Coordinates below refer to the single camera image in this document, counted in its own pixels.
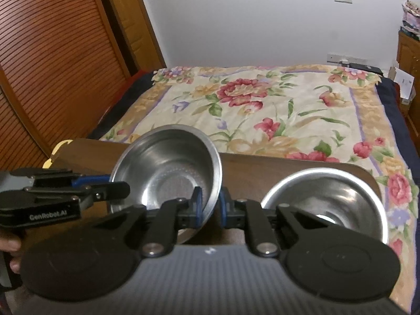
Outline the person's left hand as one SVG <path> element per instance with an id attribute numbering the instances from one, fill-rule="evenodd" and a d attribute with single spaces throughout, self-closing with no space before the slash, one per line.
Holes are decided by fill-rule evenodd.
<path id="1" fill-rule="evenodd" d="M 2 252 L 11 254 L 9 263 L 11 271 L 19 275 L 21 268 L 22 239 L 13 233 L 1 230 L 0 248 Z"/>

